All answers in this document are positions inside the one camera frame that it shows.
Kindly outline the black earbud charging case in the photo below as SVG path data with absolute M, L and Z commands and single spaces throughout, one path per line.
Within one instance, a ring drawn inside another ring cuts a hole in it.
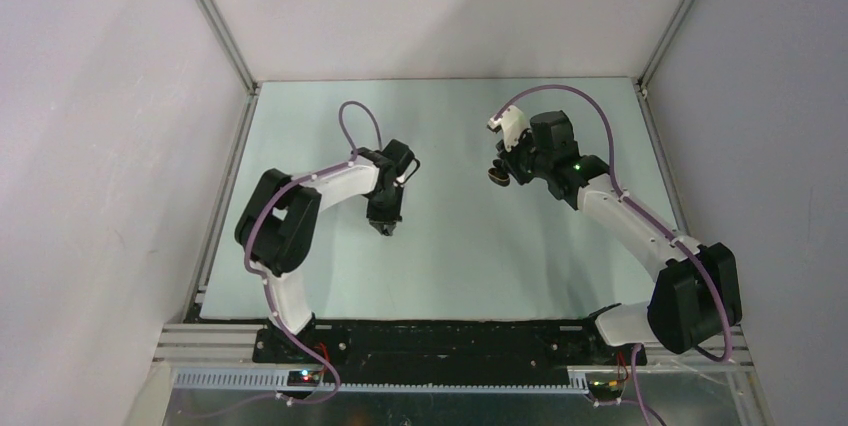
M 487 175 L 489 180 L 497 186 L 506 187 L 511 183 L 510 174 L 503 169 L 491 167 L 488 169 Z

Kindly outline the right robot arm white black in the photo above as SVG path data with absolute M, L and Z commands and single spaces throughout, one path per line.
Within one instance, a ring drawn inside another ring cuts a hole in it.
M 543 180 L 550 194 L 595 220 L 644 267 L 654 283 L 647 302 L 613 306 L 596 315 L 581 338 L 585 357 L 606 364 L 622 345 L 658 342 L 682 354 L 738 325 L 743 317 L 736 260 L 721 243 L 706 246 L 672 230 L 626 189 L 612 168 L 583 155 L 561 111 L 527 118 L 516 106 L 492 116 L 501 134 L 490 179 L 501 186 Z

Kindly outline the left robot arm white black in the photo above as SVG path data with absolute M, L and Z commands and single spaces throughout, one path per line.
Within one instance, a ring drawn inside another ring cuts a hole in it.
M 263 173 L 234 236 L 244 250 L 245 270 L 260 278 L 271 324 L 282 330 L 277 348 L 290 361 L 304 362 L 316 349 L 309 330 L 314 312 L 299 268 L 310 252 L 319 215 L 363 197 L 369 225 L 391 236 L 402 221 L 406 182 L 420 166 L 412 149 L 393 139 L 381 149 L 360 148 L 346 161 L 301 177 L 277 169 Z

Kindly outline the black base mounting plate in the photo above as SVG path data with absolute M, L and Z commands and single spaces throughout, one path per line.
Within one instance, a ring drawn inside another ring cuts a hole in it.
M 308 355 L 265 324 L 256 364 L 330 362 L 342 383 L 565 385 L 577 366 L 618 366 L 632 345 L 607 345 L 588 319 L 531 321 L 319 320 L 298 336 Z

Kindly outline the right corner aluminium post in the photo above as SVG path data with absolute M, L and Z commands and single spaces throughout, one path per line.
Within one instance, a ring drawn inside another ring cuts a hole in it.
M 679 0 L 673 13 L 664 27 L 659 40 L 652 49 L 648 60 L 637 78 L 639 91 L 647 96 L 650 83 L 659 70 L 663 59 L 670 51 L 678 33 L 694 8 L 697 0 Z

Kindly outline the corner aluminium post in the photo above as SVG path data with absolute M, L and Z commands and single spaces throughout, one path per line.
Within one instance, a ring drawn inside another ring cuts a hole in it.
M 250 71 L 236 38 L 216 0 L 195 0 L 195 2 L 226 59 L 234 70 L 239 83 L 248 95 L 254 95 L 258 88 L 258 82 Z
M 694 8 L 697 0 L 679 0 L 673 13 L 664 27 L 659 40 L 652 49 L 648 60 L 637 78 L 639 91 L 647 96 L 650 83 L 659 70 L 663 59 L 670 51 L 678 33 Z

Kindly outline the aluminium frame rail front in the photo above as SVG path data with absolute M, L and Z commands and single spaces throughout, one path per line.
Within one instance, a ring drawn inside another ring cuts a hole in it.
M 156 361 L 188 365 L 247 366 L 251 362 L 257 324 L 171 324 L 163 327 Z M 754 361 L 739 328 L 733 330 L 732 357 L 713 362 L 697 352 L 675 355 L 654 342 L 646 345 L 648 369 L 656 372 L 750 372 Z

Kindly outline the left corner aluminium post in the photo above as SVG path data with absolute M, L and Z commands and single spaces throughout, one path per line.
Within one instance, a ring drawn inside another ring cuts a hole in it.
M 254 95 L 258 88 L 258 82 L 250 71 L 236 38 L 216 0 L 195 0 L 195 2 L 226 59 L 234 70 L 239 83 L 248 95 Z

